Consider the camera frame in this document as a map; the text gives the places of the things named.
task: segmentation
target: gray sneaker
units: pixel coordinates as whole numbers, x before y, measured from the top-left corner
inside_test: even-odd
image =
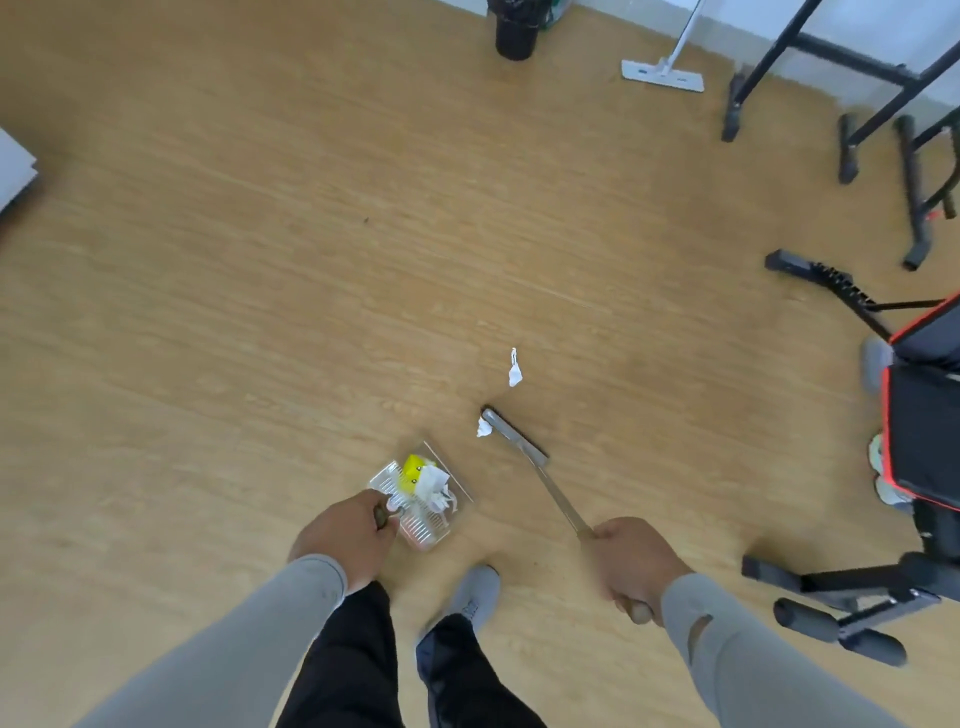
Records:
[[[427,633],[437,626],[444,617],[463,615],[476,633],[487,623],[496,609],[496,600],[500,598],[500,574],[492,566],[483,564],[473,567],[460,580],[457,591],[446,603],[444,609],[427,624],[417,639],[419,643]]]

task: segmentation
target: black pants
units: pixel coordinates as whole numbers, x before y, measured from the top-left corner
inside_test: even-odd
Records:
[[[545,728],[496,677],[469,621],[443,618],[417,646],[432,728]],[[402,728],[390,598],[350,595],[314,641],[277,728]]]

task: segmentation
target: squat rack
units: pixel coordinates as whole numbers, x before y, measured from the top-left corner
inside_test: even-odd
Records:
[[[736,139],[737,133],[740,131],[740,113],[744,102],[756,88],[760,79],[766,75],[774,62],[788,48],[807,53],[823,61],[842,65],[866,76],[898,85],[900,86],[900,92],[860,127],[855,126],[854,114],[844,113],[840,115],[837,122],[840,151],[837,177],[841,184],[850,184],[859,173],[859,164],[856,157],[857,147],[883,124],[892,119],[906,104],[921,94],[930,84],[940,78],[951,66],[960,61],[960,41],[956,42],[926,69],[920,73],[914,73],[903,64],[893,65],[878,61],[836,43],[804,33],[804,24],[822,2],[823,0],[805,0],[797,14],[783,29],[780,37],[777,38],[750,75],[748,76],[742,71],[733,74],[730,81],[721,138],[726,142],[732,142]],[[956,207],[950,191],[960,182],[960,107],[950,111],[920,134],[916,134],[915,121],[910,115],[900,116],[894,126],[900,141],[903,187],[913,237],[910,250],[903,259],[903,267],[908,271],[915,271],[924,262],[932,247],[929,220],[934,208],[937,205],[943,205],[946,218],[956,217]],[[929,197],[925,197],[918,153],[921,147],[943,130],[948,130],[952,137],[953,171],[936,192]]]

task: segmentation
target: person's left hand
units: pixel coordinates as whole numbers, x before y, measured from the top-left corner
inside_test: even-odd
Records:
[[[378,531],[373,517],[373,508],[386,509],[389,499],[369,489],[334,503],[300,532],[287,562],[312,553],[329,556],[347,575],[347,594],[363,589],[380,573],[396,538],[398,519],[389,519]]]

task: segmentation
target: black trash can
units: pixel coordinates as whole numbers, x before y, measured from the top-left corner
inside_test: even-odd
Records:
[[[530,58],[550,3],[551,0],[488,0],[488,7],[496,15],[496,52],[510,61]]]
[[[497,17],[496,52],[509,61],[526,61],[534,54],[539,34],[539,25],[531,26]]]

